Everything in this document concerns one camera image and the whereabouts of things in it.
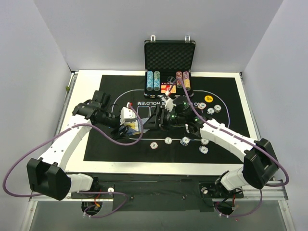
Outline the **grey chips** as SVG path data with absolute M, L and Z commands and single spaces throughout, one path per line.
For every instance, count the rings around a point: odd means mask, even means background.
M 204 146 L 206 146 L 206 145 L 209 144 L 209 140 L 208 140 L 208 139 L 205 139 L 205 138 L 202 138 L 202 139 L 200 140 L 200 142 L 201 142 L 201 144 L 204 145 Z
M 214 109 L 214 111 L 216 112 L 216 113 L 219 113 L 220 111 L 221 111 L 221 106 L 220 105 L 218 105 L 218 104 L 216 104 L 214 107 L 213 107 L 213 109 Z

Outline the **grey poker chip stack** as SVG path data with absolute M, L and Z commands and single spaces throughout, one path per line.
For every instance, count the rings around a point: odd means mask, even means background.
M 172 139 L 170 137 L 165 138 L 165 144 L 170 145 L 172 143 Z

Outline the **red poker chip stack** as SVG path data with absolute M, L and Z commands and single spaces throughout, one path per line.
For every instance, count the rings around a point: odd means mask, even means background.
M 150 147 L 151 147 L 152 149 L 156 149 L 156 148 L 158 147 L 158 144 L 157 144 L 156 142 L 152 142 L 152 143 L 150 144 Z

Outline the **blue playing card deck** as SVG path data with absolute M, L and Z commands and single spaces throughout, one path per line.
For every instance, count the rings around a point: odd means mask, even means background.
M 124 126 L 128 127 L 127 134 L 128 135 L 137 135 L 141 132 L 140 123 L 138 120 L 134 122 L 126 122 Z

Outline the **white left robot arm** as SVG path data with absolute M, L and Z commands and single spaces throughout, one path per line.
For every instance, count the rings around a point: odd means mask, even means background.
M 79 103 L 72 112 L 66 130 L 60 133 L 50 148 L 38 159 L 31 158 L 27 163 L 27 175 L 30 189 L 34 192 L 63 200 L 68 193 L 82 191 L 88 198 L 98 195 L 99 186 L 94 183 L 93 177 L 84 174 L 66 174 L 66 165 L 83 139 L 91 130 L 95 129 L 115 144 L 120 142 L 109 137 L 97 125 L 113 128 L 112 134 L 118 138 L 129 130 L 129 124 L 137 125 L 136 132 L 144 132 L 145 120 L 141 119 L 127 103 L 120 115 L 114 115 L 106 110 L 110 95 L 96 90 L 93 98 Z

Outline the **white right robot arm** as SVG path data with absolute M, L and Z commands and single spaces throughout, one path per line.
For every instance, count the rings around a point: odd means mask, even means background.
M 250 185 L 262 189 L 280 169 L 271 143 L 255 141 L 228 129 L 213 118 L 202 117 L 185 96 L 163 95 L 160 108 L 162 127 L 184 126 L 188 134 L 209 140 L 235 155 L 243 166 L 226 171 L 215 181 L 216 194 L 225 197 L 237 188 Z

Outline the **blue chips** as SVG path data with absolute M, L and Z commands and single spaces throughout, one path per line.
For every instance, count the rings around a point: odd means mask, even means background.
M 214 110 L 213 108 L 208 108 L 208 109 L 207 109 L 207 113 L 208 113 L 209 115 L 213 115 L 213 114 L 215 113 L 215 110 Z
M 202 154 L 207 154 L 208 153 L 208 148 L 206 146 L 200 146 L 199 151 Z

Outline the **blue poker chip stack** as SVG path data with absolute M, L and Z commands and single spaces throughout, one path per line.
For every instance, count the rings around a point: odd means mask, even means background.
M 180 140 L 180 144 L 183 146 L 187 146 L 190 143 L 191 139 L 189 137 L 183 137 Z

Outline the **yellow big blind button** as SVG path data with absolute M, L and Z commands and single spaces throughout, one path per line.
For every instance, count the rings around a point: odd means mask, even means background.
M 213 98 L 211 95 L 206 95 L 206 96 L 204 97 L 204 100 L 205 100 L 205 102 L 207 102 L 207 103 L 211 103 L 211 102 L 213 102 L 214 98 Z

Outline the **blue backed playing cards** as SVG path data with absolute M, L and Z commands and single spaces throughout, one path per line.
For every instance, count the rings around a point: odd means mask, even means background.
M 149 123 L 149 118 L 142 118 L 141 121 L 143 127 L 149 129 L 149 127 L 151 126 L 151 124 Z

